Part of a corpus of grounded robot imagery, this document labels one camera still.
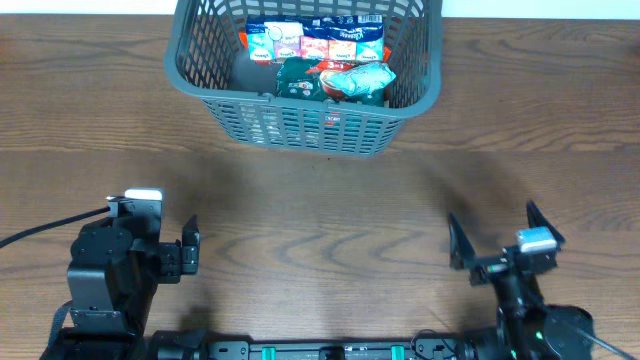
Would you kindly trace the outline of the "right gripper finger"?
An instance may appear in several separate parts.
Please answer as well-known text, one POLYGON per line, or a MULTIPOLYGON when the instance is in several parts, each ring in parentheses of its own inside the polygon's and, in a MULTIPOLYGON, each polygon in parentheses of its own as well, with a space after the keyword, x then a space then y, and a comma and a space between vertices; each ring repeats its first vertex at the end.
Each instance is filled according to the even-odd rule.
POLYGON ((457 217, 448 215, 450 234, 450 267, 454 270, 470 269, 474 266, 475 250, 457 217))
POLYGON ((559 246, 565 244, 564 236, 547 220, 534 201, 526 204, 527 221, 530 228, 546 227, 559 246))

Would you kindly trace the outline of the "green Nescafe coffee bag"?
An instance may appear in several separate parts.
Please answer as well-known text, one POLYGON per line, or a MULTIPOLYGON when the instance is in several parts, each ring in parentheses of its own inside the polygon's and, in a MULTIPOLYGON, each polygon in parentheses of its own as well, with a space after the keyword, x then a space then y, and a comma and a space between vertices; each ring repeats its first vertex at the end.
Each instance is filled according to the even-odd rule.
POLYGON ((382 107, 385 105, 383 90, 371 94, 347 96, 340 89, 326 82, 330 75, 351 70, 355 63, 329 60, 287 59, 276 76, 276 96, 282 98, 324 102, 345 101, 363 105, 382 107))

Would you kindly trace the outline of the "grey plastic lattice basket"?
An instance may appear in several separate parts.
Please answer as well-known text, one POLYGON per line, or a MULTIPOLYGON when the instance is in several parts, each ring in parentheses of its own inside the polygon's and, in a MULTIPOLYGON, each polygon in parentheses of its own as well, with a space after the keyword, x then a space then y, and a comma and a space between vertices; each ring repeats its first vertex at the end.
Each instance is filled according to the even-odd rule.
POLYGON ((441 0, 180 0, 165 73, 178 90, 201 100, 233 139, 252 145, 355 156, 384 151, 404 123, 425 113, 441 89, 441 0), (339 16, 380 14, 392 54, 389 102, 357 103, 287 99, 276 96, 278 65, 258 65, 238 37, 251 15, 339 16), (261 145, 247 130, 243 108, 294 109, 319 115, 319 147, 261 145))

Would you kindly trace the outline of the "mint green wipes packet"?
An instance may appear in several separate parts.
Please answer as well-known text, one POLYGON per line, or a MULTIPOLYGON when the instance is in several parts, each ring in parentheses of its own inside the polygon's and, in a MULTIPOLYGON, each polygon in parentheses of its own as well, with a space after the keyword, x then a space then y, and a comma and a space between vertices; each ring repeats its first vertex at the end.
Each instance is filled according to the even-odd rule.
POLYGON ((384 90, 396 78, 386 63, 372 62, 326 77, 327 83, 346 96, 367 95, 384 90))

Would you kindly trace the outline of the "orange spaghetti packet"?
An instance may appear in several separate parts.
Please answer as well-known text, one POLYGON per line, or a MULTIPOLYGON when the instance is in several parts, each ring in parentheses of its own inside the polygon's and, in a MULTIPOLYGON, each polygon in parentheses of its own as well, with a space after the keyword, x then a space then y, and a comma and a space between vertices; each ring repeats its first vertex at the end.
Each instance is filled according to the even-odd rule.
MULTIPOLYGON (((240 42, 242 43, 242 45, 243 45, 245 48, 248 48, 247 34, 246 34, 244 31, 240 31, 240 32, 238 33, 238 37, 239 37, 240 42)), ((383 52, 383 54, 384 54, 384 56, 383 56, 383 61, 384 61, 384 62, 386 62, 386 61, 390 58, 390 56, 391 56, 391 54, 392 54, 392 51, 391 51, 391 49, 390 49, 388 46, 384 46, 384 52, 383 52)))

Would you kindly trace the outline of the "Kleenex tissue multipack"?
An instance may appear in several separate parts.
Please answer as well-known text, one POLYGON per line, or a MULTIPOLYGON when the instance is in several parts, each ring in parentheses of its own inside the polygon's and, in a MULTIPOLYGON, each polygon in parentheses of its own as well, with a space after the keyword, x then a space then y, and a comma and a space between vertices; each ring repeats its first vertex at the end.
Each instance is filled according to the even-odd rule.
POLYGON ((247 18, 243 36, 249 58, 283 62, 299 57, 347 62, 385 61, 384 17, 265 15, 247 18))

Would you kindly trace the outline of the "beige paper pouch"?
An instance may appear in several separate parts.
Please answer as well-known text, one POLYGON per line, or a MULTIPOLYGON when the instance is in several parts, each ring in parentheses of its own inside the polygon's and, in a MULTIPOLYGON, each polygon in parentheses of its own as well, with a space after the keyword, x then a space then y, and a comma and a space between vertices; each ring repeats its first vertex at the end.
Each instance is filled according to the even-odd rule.
POLYGON ((318 148, 320 121, 316 113, 299 113, 285 109, 243 108, 250 139, 261 145, 318 148))

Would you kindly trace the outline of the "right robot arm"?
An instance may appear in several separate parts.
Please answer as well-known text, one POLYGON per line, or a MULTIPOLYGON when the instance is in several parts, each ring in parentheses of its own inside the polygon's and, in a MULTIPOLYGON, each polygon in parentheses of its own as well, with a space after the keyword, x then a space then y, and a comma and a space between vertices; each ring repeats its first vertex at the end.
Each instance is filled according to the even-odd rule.
POLYGON ((589 359, 593 318, 568 305, 547 305, 537 277, 557 266, 565 238, 532 201, 528 227, 516 244, 478 257, 454 214, 448 216, 450 267, 467 270, 472 286, 490 285, 497 299, 496 325, 470 331, 456 346, 461 359, 589 359))

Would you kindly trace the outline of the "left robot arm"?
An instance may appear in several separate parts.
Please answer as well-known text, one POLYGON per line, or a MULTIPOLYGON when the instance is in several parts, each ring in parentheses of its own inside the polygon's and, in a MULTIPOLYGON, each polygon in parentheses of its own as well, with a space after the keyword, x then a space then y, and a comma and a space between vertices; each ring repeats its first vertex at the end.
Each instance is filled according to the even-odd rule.
POLYGON ((52 321, 43 359, 146 359, 144 333, 160 284, 177 284, 199 266, 197 217, 182 238, 159 241, 154 214, 107 217, 82 227, 71 246, 71 300, 52 321))

